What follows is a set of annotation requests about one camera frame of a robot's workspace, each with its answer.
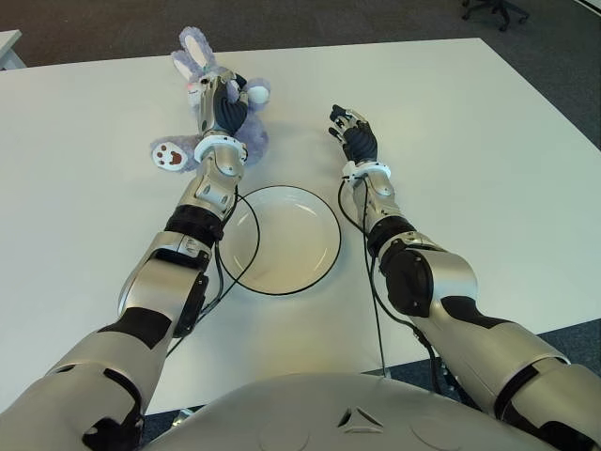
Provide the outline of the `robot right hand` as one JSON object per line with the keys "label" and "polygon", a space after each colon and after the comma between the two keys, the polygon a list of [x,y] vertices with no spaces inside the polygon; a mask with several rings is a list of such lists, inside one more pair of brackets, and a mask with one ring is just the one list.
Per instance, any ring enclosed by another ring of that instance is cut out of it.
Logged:
{"label": "robot right hand", "polygon": [[334,104],[330,121],[328,132],[341,145],[349,162],[371,163],[378,159],[378,141],[365,117]]}

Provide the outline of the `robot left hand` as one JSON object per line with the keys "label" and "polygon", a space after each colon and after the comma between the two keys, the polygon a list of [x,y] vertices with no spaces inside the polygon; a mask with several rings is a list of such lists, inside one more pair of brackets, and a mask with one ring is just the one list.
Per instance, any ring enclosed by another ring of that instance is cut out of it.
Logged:
{"label": "robot left hand", "polygon": [[245,121],[248,95],[238,76],[230,71],[204,77],[199,82],[198,129],[202,136],[221,133],[234,136]]}

